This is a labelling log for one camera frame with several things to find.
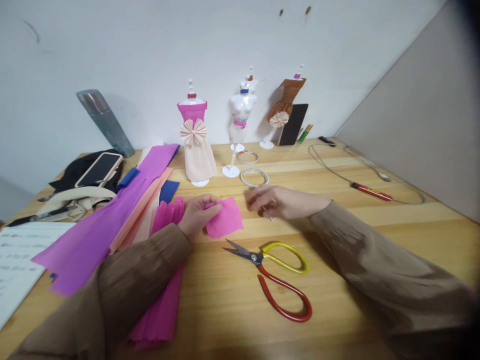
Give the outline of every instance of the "glue stick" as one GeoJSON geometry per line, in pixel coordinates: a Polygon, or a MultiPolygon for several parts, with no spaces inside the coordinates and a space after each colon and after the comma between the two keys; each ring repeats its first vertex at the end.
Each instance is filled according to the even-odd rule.
{"type": "Polygon", "coordinates": [[[296,142],[299,144],[303,143],[305,138],[307,137],[307,135],[309,134],[310,130],[312,130],[313,127],[314,127],[313,124],[308,124],[305,131],[303,132],[303,134],[301,134],[300,138],[296,142]]]}

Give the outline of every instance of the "person's left hand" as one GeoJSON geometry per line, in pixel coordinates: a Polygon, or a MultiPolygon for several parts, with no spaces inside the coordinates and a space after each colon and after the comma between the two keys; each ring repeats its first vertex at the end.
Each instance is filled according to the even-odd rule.
{"type": "Polygon", "coordinates": [[[185,214],[178,223],[180,231],[186,236],[191,243],[197,235],[202,231],[211,218],[222,210],[222,204],[217,204],[204,210],[204,206],[215,203],[220,199],[212,194],[204,194],[191,198],[186,205],[185,214]]]}

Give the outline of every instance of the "black phone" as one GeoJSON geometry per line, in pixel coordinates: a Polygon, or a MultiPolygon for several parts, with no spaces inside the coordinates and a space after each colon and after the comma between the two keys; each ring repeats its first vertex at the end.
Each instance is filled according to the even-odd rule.
{"type": "Polygon", "coordinates": [[[286,125],[282,127],[280,137],[278,138],[278,146],[291,146],[297,142],[308,108],[308,104],[293,105],[290,118],[286,125]]]}

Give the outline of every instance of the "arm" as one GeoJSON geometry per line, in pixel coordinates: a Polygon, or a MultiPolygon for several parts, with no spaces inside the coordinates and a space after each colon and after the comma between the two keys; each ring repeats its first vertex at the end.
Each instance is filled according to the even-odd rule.
{"type": "Polygon", "coordinates": [[[267,218],[309,217],[341,276],[367,299],[400,358],[450,357],[472,308],[466,284],[323,196],[261,186],[247,199],[267,218]]]}
{"type": "Polygon", "coordinates": [[[188,202],[183,219],[107,257],[10,355],[11,360],[107,359],[155,302],[221,204],[210,194],[188,202]]]}

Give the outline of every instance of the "red scissor handle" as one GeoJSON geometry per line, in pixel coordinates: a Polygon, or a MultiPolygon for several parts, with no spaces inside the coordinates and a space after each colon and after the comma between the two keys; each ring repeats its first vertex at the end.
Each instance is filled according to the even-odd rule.
{"type": "Polygon", "coordinates": [[[267,272],[267,270],[264,269],[263,265],[260,265],[258,267],[258,270],[260,270],[260,272],[264,276],[266,276],[267,278],[269,278],[273,282],[276,282],[277,284],[280,284],[283,287],[285,287],[287,289],[290,289],[294,293],[296,293],[300,297],[300,299],[303,301],[303,305],[304,305],[304,307],[303,307],[304,311],[300,314],[294,313],[294,312],[289,312],[289,311],[281,308],[275,302],[275,300],[274,300],[272,294],[270,293],[269,287],[267,286],[267,283],[265,282],[265,279],[263,278],[263,276],[258,275],[258,280],[260,280],[261,288],[263,289],[263,292],[265,293],[266,298],[268,299],[268,301],[270,302],[270,304],[273,306],[273,308],[275,310],[277,310],[282,316],[286,317],[287,319],[295,321],[297,323],[304,323],[312,317],[312,305],[310,304],[310,301],[309,301],[308,297],[303,292],[298,290],[296,287],[290,285],[288,282],[280,280],[278,277],[275,277],[275,276],[271,275],[269,272],[267,272]]]}

